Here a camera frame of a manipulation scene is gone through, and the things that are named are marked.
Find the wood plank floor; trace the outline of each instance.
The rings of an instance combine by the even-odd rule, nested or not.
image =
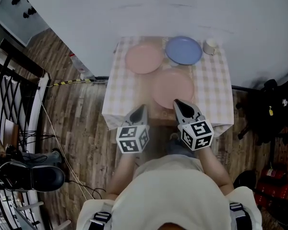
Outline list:
[[[24,52],[50,73],[52,83],[79,77],[69,59],[70,50],[50,29],[33,38]],[[83,184],[91,188],[106,188],[120,156],[116,149],[115,136],[108,131],[101,115],[105,91],[105,84],[52,87],[47,93],[45,104],[69,163]],[[233,91],[234,105],[243,100],[245,95],[244,92]],[[238,140],[238,133],[246,125],[243,110],[234,108],[234,118],[234,126],[214,139],[212,144],[214,153],[226,167],[233,181],[244,170],[255,169],[259,175],[269,157],[269,144],[256,146],[252,132],[246,134],[244,139]],[[42,125],[45,132],[52,134],[45,115]],[[151,149],[141,155],[138,163],[162,156],[164,145],[174,130],[173,127],[152,128],[149,144]],[[43,152],[49,152],[57,146],[53,138],[41,144]],[[56,192],[42,194],[42,200],[53,226],[70,219],[72,225],[69,229],[75,229],[78,214],[85,201],[78,185],[66,183]],[[266,229],[279,229],[266,212],[263,215],[264,226],[268,226]]]

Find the hand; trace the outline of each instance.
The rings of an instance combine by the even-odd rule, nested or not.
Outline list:
[[[115,200],[132,181],[136,153],[124,153],[107,187],[105,199]]]
[[[6,153],[5,152],[0,152],[0,157],[5,158],[6,157]]]
[[[197,155],[202,164],[204,173],[214,180],[221,192],[225,196],[232,192],[234,190],[234,185],[231,182],[229,174],[219,160],[217,160],[210,147],[198,149]]]

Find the table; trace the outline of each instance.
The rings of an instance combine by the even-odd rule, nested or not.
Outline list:
[[[113,66],[106,90],[102,115],[109,129],[120,127],[125,115],[140,104],[149,106],[150,125],[177,125],[173,110],[163,108],[150,97],[147,86],[155,74],[171,68],[165,58],[162,65],[148,74],[135,74],[125,67],[128,49],[140,42],[151,42],[165,48],[168,37],[132,36],[122,37],[117,45]],[[194,82],[192,103],[210,120],[215,137],[220,136],[234,124],[233,99],[225,51],[216,48],[213,56],[203,53],[195,66],[177,66]]]

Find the person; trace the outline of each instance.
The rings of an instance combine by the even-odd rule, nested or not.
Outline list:
[[[7,145],[4,148],[0,140],[0,166],[9,161],[19,161],[26,164],[29,167],[37,165],[55,165],[58,166],[63,162],[62,155],[58,149],[53,149],[51,153],[28,153],[20,152],[18,149],[11,145]]]
[[[210,147],[196,151],[171,135],[168,155],[134,172],[135,154],[122,154],[103,200],[84,203],[77,230],[261,230],[252,191],[234,189]]]

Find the chair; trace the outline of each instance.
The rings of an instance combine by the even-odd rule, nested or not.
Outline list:
[[[288,133],[282,129],[288,126],[288,81],[278,86],[274,79],[267,81],[260,91],[248,94],[247,104],[238,103],[243,108],[248,120],[247,126],[238,134],[238,138],[252,129],[258,135],[257,145],[268,143],[275,137],[283,138],[288,143]]]
[[[9,161],[0,166],[0,181],[11,191],[51,192],[65,182],[64,172],[55,166],[39,165],[30,168],[19,161]]]
[[[27,210],[27,209],[32,209],[34,207],[39,207],[41,205],[43,205],[44,202],[40,201],[37,202],[35,204],[31,204],[31,205],[27,205],[27,206],[23,206],[23,207],[14,207],[15,210],[15,215],[17,217],[17,220],[20,224],[20,227],[22,230],[36,230],[35,226],[33,226],[33,224],[24,216],[24,214],[21,211]],[[65,227],[67,227],[69,224],[71,224],[71,220],[67,220],[65,222],[63,222],[62,224],[60,224],[59,226],[57,226],[56,228],[54,228],[53,230],[61,230],[64,229]]]

